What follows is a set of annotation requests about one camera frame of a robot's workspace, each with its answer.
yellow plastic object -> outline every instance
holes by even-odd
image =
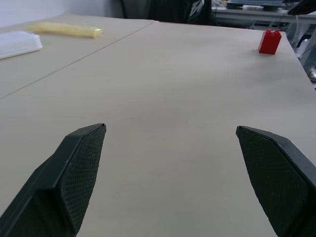
[[[61,23],[39,22],[35,25],[28,26],[28,31],[34,33],[58,33],[71,36],[85,36],[97,38],[101,35],[102,30],[90,26],[74,26]]]

table surface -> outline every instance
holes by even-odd
[[[261,35],[155,22],[2,98],[0,212],[65,135],[104,122],[78,236],[276,236],[235,130],[285,136],[316,164],[316,93],[286,37],[271,56]]]
[[[44,47],[37,53],[0,60],[0,99],[154,22],[151,20],[125,21],[124,19],[73,14],[64,14],[45,19],[45,21],[98,27],[104,30],[104,37],[74,39],[74,37],[62,35],[42,34],[40,40]],[[0,32],[26,31],[27,26],[35,23],[28,22],[1,28]]]

textured gripper pad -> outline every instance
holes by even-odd
[[[74,233],[80,230],[97,177],[104,127],[81,140],[57,186],[66,218]]]
[[[273,141],[247,130],[237,135],[251,185],[274,231],[293,236],[308,211],[311,188]]]

background desk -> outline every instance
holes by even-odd
[[[66,134],[105,122],[78,236],[276,236],[235,130],[288,137],[315,164],[316,94],[286,37],[269,56],[261,36],[153,23],[1,99],[0,211]]]
[[[254,20],[254,21],[271,21],[271,22],[288,22],[295,23],[295,16],[287,15],[284,9],[276,9],[273,11],[264,11],[263,7],[247,6],[241,9],[226,9],[223,6],[212,7],[216,18]],[[300,15],[300,23],[316,24],[316,15]]]

cable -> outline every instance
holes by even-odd
[[[295,19],[296,19],[296,30],[295,30],[295,34],[294,34],[294,36],[293,36],[293,39],[292,39],[292,41],[291,41],[291,44],[294,43],[294,41],[296,40],[296,36],[297,36],[297,34],[298,34],[298,15],[295,15]]]
[[[311,47],[309,47],[308,49],[306,49],[306,50],[304,51],[304,53],[302,53],[302,55],[305,54],[305,53],[307,53],[307,52],[310,51],[311,49],[313,49],[315,46],[316,46],[316,44],[314,44],[313,46],[311,46]]]
[[[280,20],[279,20],[279,24],[278,24],[278,30],[280,30],[281,29],[281,24],[282,24],[282,18],[283,18],[283,16],[285,16],[287,14],[287,11],[285,11],[283,14],[282,14],[282,16],[281,16],[281,18],[280,18]]]
[[[216,12],[217,12],[217,8],[218,8],[218,5],[216,6],[215,8],[215,12],[214,12],[214,25],[217,26],[217,20],[216,20]]]

